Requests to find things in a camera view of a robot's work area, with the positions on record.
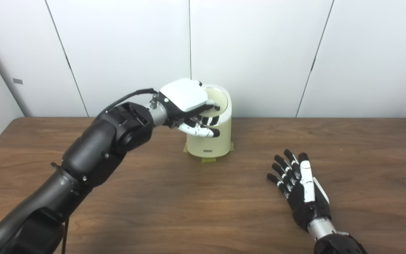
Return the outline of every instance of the beige cylinder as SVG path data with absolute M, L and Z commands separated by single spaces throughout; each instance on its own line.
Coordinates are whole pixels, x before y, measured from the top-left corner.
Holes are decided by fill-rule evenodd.
M 208 93 L 208 99 L 220 105 L 220 110 L 209 109 L 201 113 L 209 119 L 207 126 L 218 129 L 218 137 L 196 137 L 187 134 L 187 150 L 193 156 L 201 158 L 216 158 L 226 155 L 231 149 L 232 101 L 226 89 L 219 85 L 203 85 Z M 217 123 L 211 125 L 214 118 L 219 117 Z

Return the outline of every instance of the black cable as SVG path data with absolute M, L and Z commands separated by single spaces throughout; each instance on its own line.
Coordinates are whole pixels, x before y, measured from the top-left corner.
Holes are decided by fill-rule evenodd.
M 70 219 L 68 218 L 65 221 L 65 233 L 63 234 L 63 239 L 62 239 L 62 254 L 65 254 L 65 248 L 67 245 L 67 233 L 68 233 L 68 223 L 70 222 Z
M 95 117 L 95 120 L 93 120 L 94 122 L 102 115 L 104 114 L 106 111 L 108 111 L 109 109 L 113 108 L 114 106 L 117 106 L 117 104 L 126 101 L 127 99 L 129 99 L 130 97 L 134 96 L 134 95 L 143 95 L 146 93 L 158 93 L 156 92 L 153 88 L 148 88 L 148 89 L 140 89 L 137 90 L 135 92 L 130 93 L 129 95 L 125 95 L 122 98 L 119 98 L 118 100 L 116 100 L 115 102 L 111 103 L 111 105 L 107 106 L 105 109 L 103 109 L 103 111 L 100 112 L 100 114 L 97 115 L 97 117 Z

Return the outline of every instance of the panel seam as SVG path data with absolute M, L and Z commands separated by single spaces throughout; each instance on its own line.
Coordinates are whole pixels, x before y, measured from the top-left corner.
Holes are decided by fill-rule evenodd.
M 73 76 L 74 84 L 76 85 L 76 88 L 78 89 L 78 93 L 79 93 L 79 97 L 81 98 L 82 105 L 84 106 L 84 110 L 86 111 L 87 117 L 89 117 L 89 112 L 87 111 L 86 103 L 84 103 L 84 99 L 82 98 L 81 90 L 79 90 L 78 83 L 76 82 L 76 78 L 74 76 L 73 69 L 71 68 L 70 62 L 68 60 L 67 53 L 65 51 L 65 48 L 63 47 L 61 36 L 59 35 L 59 32 L 57 30 L 57 26 L 56 26 L 56 23 L 54 22 L 53 15 L 51 14 L 50 6 L 48 5 L 47 0 L 45 0 L 45 4 L 47 5 L 48 13 L 50 13 L 51 21 L 53 22 L 54 29 L 56 30 L 57 37 L 59 38 L 59 42 L 61 43 L 62 51 L 63 51 L 63 54 L 64 54 L 65 59 L 67 61 L 68 67 L 70 68 L 71 75 Z
M 313 63 L 311 64 L 311 69 L 309 70 L 308 77 L 306 78 L 305 88 L 303 89 L 302 97 L 300 98 L 299 107 L 297 108 L 297 113 L 295 113 L 295 117 L 297 117 L 299 114 L 300 106 L 302 105 L 302 101 L 303 101 L 303 96 L 305 95 L 306 87 L 308 86 L 309 77 L 311 76 L 311 72 L 313 71 L 314 64 L 316 63 L 317 53 L 319 52 L 320 44 L 322 42 L 322 38 L 324 37 L 325 28 L 327 28 L 328 19 L 330 19 L 330 14 L 332 13 L 332 8 L 333 8 L 334 3 L 335 3 L 335 0 L 332 1 L 332 5 L 330 6 L 330 10 L 328 11 L 327 19 L 325 20 L 324 30 L 322 30 L 319 44 L 317 45 L 316 53 L 314 54 Z

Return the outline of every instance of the robotic hand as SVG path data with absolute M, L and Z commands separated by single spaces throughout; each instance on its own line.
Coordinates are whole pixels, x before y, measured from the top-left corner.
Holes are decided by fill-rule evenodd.
M 351 235 L 334 228 L 328 196 L 313 177 L 308 155 L 301 153 L 297 160 L 288 149 L 284 154 L 289 163 L 276 155 L 272 168 L 279 177 L 267 174 L 267 179 L 287 199 L 295 223 L 316 241 L 314 254 L 367 254 Z
M 146 106 L 124 102 L 144 93 L 153 94 Z M 128 151 L 150 140 L 153 128 L 167 125 L 191 135 L 218 137 L 218 130 L 198 122 L 199 114 L 218 107 L 201 83 L 190 79 L 172 82 L 159 93 L 138 90 L 109 105 L 66 150 L 62 164 L 51 163 L 55 173 L 0 222 L 0 254 L 53 253 L 74 210 Z

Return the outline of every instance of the yellow tape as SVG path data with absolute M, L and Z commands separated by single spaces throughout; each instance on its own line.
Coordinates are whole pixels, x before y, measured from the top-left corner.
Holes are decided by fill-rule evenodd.
M 202 163 L 203 162 L 212 162 L 212 161 L 216 161 L 216 158 L 202 158 Z

